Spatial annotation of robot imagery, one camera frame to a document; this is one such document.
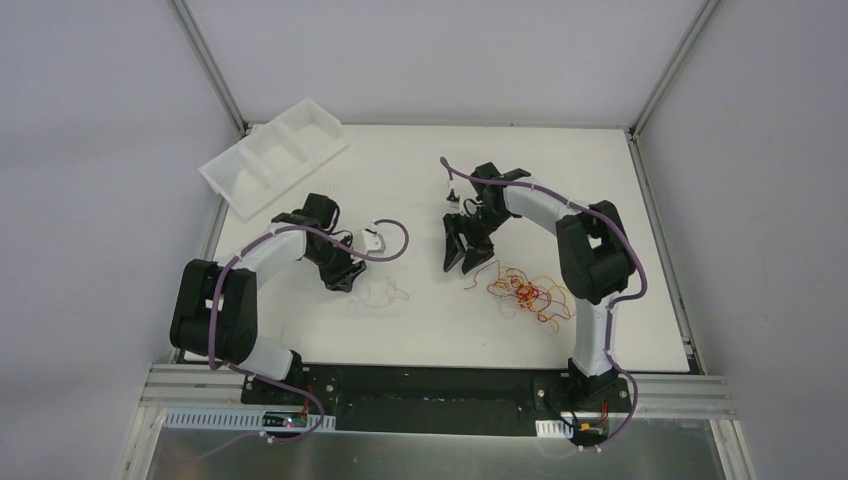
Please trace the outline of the left controller board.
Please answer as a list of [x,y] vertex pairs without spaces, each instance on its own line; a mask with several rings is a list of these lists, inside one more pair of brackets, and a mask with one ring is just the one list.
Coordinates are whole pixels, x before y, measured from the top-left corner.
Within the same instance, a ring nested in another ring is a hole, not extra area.
[[308,426],[308,415],[268,411],[262,416],[262,425],[266,429],[305,429]]

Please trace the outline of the aluminium frame rail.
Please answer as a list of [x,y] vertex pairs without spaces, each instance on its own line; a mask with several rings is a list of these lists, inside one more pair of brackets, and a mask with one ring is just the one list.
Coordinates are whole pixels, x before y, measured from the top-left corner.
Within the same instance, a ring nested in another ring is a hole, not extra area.
[[199,363],[149,372],[120,479],[752,479],[726,381],[312,364],[289,392]]

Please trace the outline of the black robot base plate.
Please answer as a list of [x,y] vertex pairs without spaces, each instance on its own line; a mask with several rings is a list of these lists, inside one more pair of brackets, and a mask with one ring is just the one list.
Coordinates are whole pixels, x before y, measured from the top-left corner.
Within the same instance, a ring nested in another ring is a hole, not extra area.
[[566,369],[479,369],[305,364],[287,391],[245,380],[241,403],[325,413],[337,431],[535,437],[550,425],[567,436],[575,423],[607,431],[633,409],[619,373],[594,402],[571,404]]

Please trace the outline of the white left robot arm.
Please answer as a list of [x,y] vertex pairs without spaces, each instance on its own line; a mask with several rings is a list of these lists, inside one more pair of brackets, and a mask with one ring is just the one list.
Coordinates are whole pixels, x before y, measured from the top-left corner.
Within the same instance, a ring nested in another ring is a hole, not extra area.
[[297,402],[305,390],[305,378],[298,372],[301,356],[259,335],[258,293],[288,264],[302,259],[317,267],[325,288],[351,292],[354,280],[366,270],[364,261],[345,251],[353,235],[344,234],[336,246],[316,233],[333,234],[339,216],[335,200],[311,193],[301,208],[272,219],[261,244],[247,254],[232,254],[236,264],[229,270],[227,260],[187,263],[169,331],[171,345],[206,357],[214,321],[217,362],[268,378],[266,389],[279,403]]

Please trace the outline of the controller board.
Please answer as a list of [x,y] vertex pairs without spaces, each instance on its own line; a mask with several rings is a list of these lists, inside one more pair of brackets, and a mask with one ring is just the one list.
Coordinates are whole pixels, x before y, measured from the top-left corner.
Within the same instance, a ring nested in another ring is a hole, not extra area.
[[603,427],[593,426],[589,423],[575,423],[573,425],[570,440],[575,445],[596,445],[608,438],[608,431]]
[[266,429],[305,429],[308,426],[308,415],[268,411],[262,416],[262,425]]

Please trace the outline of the right controller board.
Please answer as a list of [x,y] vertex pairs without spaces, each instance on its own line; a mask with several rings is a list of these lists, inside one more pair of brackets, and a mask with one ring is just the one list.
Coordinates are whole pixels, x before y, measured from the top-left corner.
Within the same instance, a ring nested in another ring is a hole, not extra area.
[[575,423],[573,425],[570,440],[575,445],[596,445],[608,438],[608,431],[603,427],[593,426],[589,423]]

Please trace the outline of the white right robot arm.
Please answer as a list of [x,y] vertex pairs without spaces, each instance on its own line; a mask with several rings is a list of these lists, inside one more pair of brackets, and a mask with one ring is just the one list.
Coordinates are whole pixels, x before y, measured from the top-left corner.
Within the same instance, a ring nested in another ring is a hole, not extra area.
[[538,183],[524,169],[502,173],[491,162],[466,178],[477,207],[443,216],[444,271],[460,267],[468,273],[493,258],[491,236],[511,218],[527,219],[552,234],[561,277],[577,308],[563,396],[580,409],[595,408],[619,378],[610,353],[615,306],[627,300],[631,276],[645,275],[617,208],[609,201],[581,205]]

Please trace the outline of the white divided plastic tray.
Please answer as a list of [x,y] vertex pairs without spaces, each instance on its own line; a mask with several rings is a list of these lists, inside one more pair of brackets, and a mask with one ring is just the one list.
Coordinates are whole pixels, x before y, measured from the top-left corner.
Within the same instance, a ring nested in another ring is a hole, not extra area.
[[253,128],[199,173],[248,220],[348,147],[342,123],[307,98]]

